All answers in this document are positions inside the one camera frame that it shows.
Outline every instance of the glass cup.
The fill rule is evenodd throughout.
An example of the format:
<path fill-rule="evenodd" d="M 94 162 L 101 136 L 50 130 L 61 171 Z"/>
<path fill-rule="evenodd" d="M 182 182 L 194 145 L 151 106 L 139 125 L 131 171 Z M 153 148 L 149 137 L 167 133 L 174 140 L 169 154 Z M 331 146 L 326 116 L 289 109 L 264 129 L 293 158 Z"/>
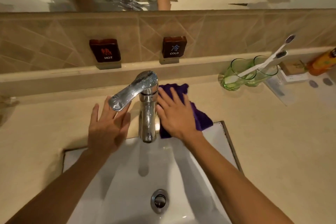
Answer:
<path fill-rule="evenodd" d="M 253 61 L 250 63 L 250 67 L 253 67 L 255 65 L 259 65 L 261 63 L 263 63 L 265 60 L 267 60 L 267 57 L 266 56 L 256 56 Z M 261 70 L 257 69 L 257 74 L 256 76 L 251 79 L 250 81 L 248 81 L 246 83 L 246 86 L 249 86 L 249 87 L 256 87 L 259 85 L 259 83 L 267 80 L 268 78 L 272 77 L 273 75 L 276 75 L 279 71 L 279 68 L 277 65 L 275 66 L 268 66 L 268 67 L 265 67 Z"/>
<path fill-rule="evenodd" d="M 237 90 L 240 86 L 244 85 L 246 82 L 252 80 L 256 76 L 256 71 L 253 71 L 243 77 L 239 77 L 238 74 L 244 72 L 249 68 L 251 61 L 246 59 L 234 59 L 231 61 L 230 66 L 224 74 L 221 80 L 221 86 L 226 90 Z M 231 82 L 232 78 L 237 78 L 235 82 Z"/>

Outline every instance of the hand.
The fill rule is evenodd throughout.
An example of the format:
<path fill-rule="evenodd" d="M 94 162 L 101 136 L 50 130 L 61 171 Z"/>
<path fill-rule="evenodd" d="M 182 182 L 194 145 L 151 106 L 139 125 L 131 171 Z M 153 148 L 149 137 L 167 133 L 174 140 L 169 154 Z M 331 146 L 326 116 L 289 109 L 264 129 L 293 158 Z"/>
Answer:
<path fill-rule="evenodd" d="M 174 88 L 170 88 L 170 91 L 173 99 L 162 88 L 159 88 L 157 114 L 168 133 L 184 141 L 188 135 L 197 132 L 194 113 L 187 95 L 183 94 L 183 104 Z"/>
<path fill-rule="evenodd" d="M 99 120 L 99 105 L 93 107 L 88 137 L 88 149 L 97 154 L 106 153 L 107 156 L 119 149 L 131 122 L 131 114 L 127 112 L 130 103 L 117 113 L 109 107 L 110 98 L 106 98 Z"/>

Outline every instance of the bottle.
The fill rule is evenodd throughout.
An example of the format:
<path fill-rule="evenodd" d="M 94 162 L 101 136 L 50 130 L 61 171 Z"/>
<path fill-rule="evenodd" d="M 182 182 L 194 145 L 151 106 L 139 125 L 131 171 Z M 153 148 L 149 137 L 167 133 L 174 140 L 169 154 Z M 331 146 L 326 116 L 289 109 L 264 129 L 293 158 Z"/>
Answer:
<path fill-rule="evenodd" d="M 336 48 L 308 62 L 307 69 L 311 75 L 318 76 L 327 72 L 334 65 L 336 65 Z"/>

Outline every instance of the white sink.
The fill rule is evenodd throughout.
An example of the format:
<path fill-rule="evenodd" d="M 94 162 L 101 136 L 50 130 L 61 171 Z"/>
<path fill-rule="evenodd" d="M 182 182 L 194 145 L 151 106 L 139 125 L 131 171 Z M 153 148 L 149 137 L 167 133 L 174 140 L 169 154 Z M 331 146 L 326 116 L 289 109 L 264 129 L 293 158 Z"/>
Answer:
<path fill-rule="evenodd" d="M 221 123 L 205 138 L 237 167 Z M 64 170 L 84 149 L 65 153 Z M 151 196 L 166 190 L 169 206 L 157 214 Z M 68 223 L 81 224 L 226 224 L 231 223 L 195 158 L 176 138 L 150 144 L 126 140 L 92 180 Z"/>

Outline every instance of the chinese character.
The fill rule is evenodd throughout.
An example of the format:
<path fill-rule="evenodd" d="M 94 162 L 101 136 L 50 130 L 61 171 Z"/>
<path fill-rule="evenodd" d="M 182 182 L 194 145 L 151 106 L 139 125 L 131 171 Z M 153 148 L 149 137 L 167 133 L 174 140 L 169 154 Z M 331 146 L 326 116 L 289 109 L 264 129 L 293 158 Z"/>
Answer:
<path fill-rule="evenodd" d="M 173 48 L 171 49 L 171 51 L 178 51 L 179 50 L 179 46 L 178 45 L 175 45 L 175 46 L 173 46 Z"/>
<path fill-rule="evenodd" d="M 102 54 L 105 54 L 105 55 L 112 55 L 111 51 L 107 48 L 101 49 L 101 52 L 102 52 Z"/>

